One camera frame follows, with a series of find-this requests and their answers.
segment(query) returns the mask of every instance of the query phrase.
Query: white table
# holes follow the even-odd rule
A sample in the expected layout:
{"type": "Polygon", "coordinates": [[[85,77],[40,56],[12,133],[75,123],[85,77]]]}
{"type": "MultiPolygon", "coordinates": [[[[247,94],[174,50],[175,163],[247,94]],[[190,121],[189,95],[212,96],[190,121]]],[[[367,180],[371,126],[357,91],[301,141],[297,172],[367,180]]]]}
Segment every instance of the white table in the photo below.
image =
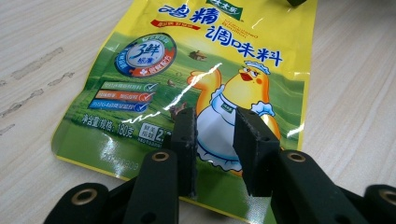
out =
{"type": "MultiPolygon", "coordinates": [[[[0,3],[0,222],[42,223],[69,189],[123,181],[50,139],[131,1],[0,3]]],[[[396,186],[396,2],[318,2],[303,151],[339,186],[396,186]]],[[[240,223],[181,203],[180,223],[240,223]]]]}

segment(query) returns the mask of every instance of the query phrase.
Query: blue checkmark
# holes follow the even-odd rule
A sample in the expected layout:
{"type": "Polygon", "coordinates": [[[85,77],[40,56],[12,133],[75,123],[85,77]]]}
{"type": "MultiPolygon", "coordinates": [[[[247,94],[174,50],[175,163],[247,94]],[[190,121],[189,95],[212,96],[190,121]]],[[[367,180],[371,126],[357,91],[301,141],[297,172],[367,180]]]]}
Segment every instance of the blue checkmark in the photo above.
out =
{"type": "Polygon", "coordinates": [[[136,112],[143,112],[143,111],[145,111],[145,110],[148,109],[148,105],[149,105],[149,103],[144,104],[144,105],[137,104],[137,105],[134,107],[134,111],[136,111],[136,112]]]}

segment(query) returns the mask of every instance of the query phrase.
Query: colored label strip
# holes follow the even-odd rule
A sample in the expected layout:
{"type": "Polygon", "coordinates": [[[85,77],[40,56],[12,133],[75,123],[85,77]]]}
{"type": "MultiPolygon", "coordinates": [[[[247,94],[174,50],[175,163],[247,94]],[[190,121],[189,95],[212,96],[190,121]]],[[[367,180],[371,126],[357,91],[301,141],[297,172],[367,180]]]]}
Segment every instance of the colored label strip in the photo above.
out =
{"type": "Polygon", "coordinates": [[[134,102],[150,102],[155,92],[135,92],[135,91],[99,91],[96,99],[122,100],[134,102]]]}
{"type": "Polygon", "coordinates": [[[102,85],[102,90],[113,91],[146,91],[154,92],[158,88],[158,83],[129,83],[106,81],[102,85]]]}
{"type": "Polygon", "coordinates": [[[191,29],[194,29],[194,30],[201,29],[201,27],[199,27],[199,26],[188,24],[188,23],[185,23],[185,22],[180,22],[180,21],[157,21],[157,20],[153,20],[151,22],[151,24],[153,26],[156,26],[156,27],[181,26],[181,27],[191,28],[191,29]]]}
{"type": "Polygon", "coordinates": [[[109,109],[109,110],[127,110],[134,112],[144,112],[148,109],[149,103],[121,102],[111,100],[92,100],[90,108],[92,109],[109,109]]]}

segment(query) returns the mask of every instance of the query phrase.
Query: plastic packaging bag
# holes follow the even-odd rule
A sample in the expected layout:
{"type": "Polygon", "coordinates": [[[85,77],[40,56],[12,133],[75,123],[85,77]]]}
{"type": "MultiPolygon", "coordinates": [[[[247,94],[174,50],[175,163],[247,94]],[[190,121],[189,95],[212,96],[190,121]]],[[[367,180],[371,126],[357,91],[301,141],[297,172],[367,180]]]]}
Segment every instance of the plastic packaging bag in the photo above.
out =
{"type": "Polygon", "coordinates": [[[301,148],[316,4],[135,0],[64,115],[53,152],[129,179],[172,132],[177,112],[195,106],[198,195],[185,200],[271,222],[269,199],[248,197],[240,177],[234,110],[251,109],[283,148],[301,148]]]}

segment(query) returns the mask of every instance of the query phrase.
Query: metal screw hole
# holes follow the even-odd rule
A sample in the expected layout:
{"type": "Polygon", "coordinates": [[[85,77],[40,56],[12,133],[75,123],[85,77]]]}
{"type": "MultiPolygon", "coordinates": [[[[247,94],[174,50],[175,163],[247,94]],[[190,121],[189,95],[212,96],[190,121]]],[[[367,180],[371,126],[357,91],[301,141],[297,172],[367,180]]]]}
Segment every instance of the metal screw hole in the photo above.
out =
{"type": "Polygon", "coordinates": [[[83,205],[86,203],[90,203],[93,199],[98,195],[98,191],[96,189],[82,189],[73,195],[72,204],[74,205],[83,205]]]}
{"type": "Polygon", "coordinates": [[[379,191],[379,195],[388,203],[391,203],[393,205],[396,205],[396,192],[387,190],[387,189],[381,189],[379,191]]]}
{"type": "Polygon", "coordinates": [[[154,155],[152,155],[152,159],[154,161],[166,161],[169,158],[169,154],[166,152],[157,152],[154,155]]]}
{"type": "Polygon", "coordinates": [[[291,159],[292,161],[297,161],[297,162],[304,162],[305,161],[305,157],[295,153],[295,152],[291,152],[288,154],[288,158],[291,159]]]}

